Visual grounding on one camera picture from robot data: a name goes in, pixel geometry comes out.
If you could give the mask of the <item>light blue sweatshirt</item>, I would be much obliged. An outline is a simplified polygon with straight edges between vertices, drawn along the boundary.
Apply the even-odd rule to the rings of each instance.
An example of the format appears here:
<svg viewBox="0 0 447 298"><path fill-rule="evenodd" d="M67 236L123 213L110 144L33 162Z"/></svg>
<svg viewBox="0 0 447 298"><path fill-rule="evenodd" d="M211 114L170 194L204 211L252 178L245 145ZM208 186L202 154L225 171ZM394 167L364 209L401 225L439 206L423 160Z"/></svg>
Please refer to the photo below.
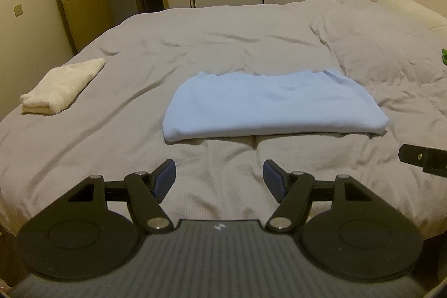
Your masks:
<svg viewBox="0 0 447 298"><path fill-rule="evenodd" d="M335 69L266 76L199 73L174 93L164 139L312 132L382 135L389 118L359 84Z"/></svg>

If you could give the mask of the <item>green object on bed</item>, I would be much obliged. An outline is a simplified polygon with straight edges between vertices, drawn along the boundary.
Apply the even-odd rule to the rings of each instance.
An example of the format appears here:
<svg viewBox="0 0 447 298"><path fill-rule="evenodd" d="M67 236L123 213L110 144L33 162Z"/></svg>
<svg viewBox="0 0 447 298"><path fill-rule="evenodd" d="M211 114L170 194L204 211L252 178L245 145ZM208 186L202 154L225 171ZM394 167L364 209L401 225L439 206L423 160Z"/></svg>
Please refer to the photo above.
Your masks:
<svg viewBox="0 0 447 298"><path fill-rule="evenodd" d="M442 60L443 64L447 66L447 50L445 48L442 50Z"/></svg>

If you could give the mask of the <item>white pillow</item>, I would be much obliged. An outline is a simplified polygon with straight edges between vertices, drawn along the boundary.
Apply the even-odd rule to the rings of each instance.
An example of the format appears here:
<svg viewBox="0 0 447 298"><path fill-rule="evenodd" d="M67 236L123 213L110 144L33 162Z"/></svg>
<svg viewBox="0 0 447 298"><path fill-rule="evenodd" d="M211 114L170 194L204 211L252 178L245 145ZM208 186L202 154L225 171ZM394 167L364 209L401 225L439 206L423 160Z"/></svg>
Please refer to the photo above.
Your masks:
<svg viewBox="0 0 447 298"><path fill-rule="evenodd" d="M428 30L446 36L446 18L412 0L377 0L378 4L413 20Z"/></svg>

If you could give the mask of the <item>cream folded fluffy garment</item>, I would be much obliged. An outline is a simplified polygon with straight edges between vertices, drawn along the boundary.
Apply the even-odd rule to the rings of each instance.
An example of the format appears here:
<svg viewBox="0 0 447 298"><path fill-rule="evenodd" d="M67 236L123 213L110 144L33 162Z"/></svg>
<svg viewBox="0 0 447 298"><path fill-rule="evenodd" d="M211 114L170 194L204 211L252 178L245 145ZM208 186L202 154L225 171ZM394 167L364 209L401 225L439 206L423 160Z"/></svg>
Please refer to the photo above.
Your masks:
<svg viewBox="0 0 447 298"><path fill-rule="evenodd" d="M30 92L20 96L24 113L55 115L69 107L106 64L104 58L49 70Z"/></svg>

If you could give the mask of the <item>wall light switch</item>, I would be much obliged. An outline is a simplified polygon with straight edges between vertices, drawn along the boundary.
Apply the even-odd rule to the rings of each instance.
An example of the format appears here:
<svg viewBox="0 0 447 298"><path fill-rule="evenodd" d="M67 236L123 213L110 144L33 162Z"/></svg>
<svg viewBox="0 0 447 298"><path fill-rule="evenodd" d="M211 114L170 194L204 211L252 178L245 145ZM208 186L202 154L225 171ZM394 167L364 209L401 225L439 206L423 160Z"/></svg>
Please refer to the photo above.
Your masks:
<svg viewBox="0 0 447 298"><path fill-rule="evenodd" d="M15 16L19 17L20 15L23 14L23 8L22 8L22 4L17 4L14 6L14 12L15 12Z"/></svg>

